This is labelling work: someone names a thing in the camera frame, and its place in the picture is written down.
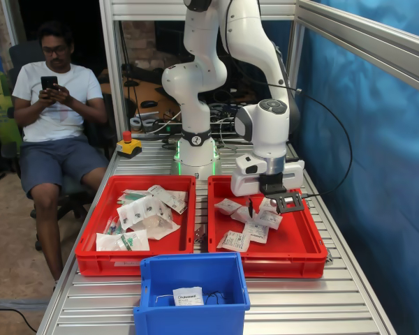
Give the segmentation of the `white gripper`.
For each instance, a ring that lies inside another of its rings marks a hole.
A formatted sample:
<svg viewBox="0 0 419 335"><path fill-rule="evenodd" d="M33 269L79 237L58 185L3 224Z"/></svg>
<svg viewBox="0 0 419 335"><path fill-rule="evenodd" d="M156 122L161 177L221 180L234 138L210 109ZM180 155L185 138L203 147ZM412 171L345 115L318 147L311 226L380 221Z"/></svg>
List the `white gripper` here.
<svg viewBox="0 0 419 335"><path fill-rule="evenodd" d="M286 193L303 184L304 161L287 161L285 156L263 158L243 155L236 158L236 168L231 178L231 191L236 196L262 193L265 196ZM256 215L253 201L247 200L249 218Z"/></svg>

